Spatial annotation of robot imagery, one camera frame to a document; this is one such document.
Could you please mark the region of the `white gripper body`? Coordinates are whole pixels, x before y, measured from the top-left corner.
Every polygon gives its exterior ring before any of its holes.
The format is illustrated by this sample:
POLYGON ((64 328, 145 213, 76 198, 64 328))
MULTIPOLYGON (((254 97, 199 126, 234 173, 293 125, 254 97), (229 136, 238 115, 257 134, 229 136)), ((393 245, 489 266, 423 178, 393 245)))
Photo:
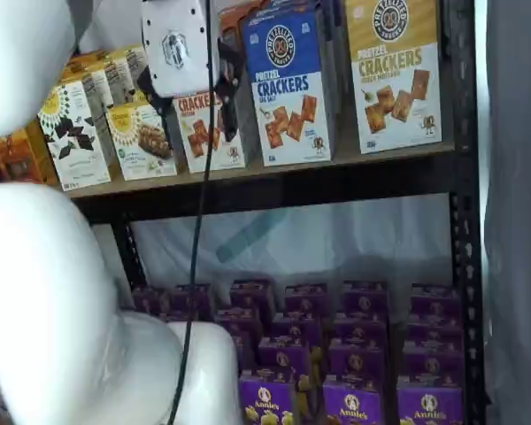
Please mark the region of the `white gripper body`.
POLYGON ((142 43, 160 97, 207 91, 213 84, 213 2, 143 1, 142 43))

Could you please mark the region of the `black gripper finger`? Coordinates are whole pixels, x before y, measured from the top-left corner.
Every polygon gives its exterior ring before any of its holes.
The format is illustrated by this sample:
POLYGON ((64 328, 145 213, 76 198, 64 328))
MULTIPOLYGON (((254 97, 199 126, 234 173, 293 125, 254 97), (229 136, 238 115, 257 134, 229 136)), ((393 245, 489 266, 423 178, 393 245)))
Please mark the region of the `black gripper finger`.
POLYGON ((150 68, 145 66, 140 72, 137 85, 145 95, 148 103, 162 116, 167 117, 173 111, 173 100, 170 97, 161 97, 155 90, 151 78, 150 68))
POLYGON ((220 74, 215 86, 215 94, 221 101, 219 108, 219 130, 225 135, 226 142, 231 142, 238 130, 235 110, 235 95, 240 88, 244 59, 242 54, 218 40, 220 74))

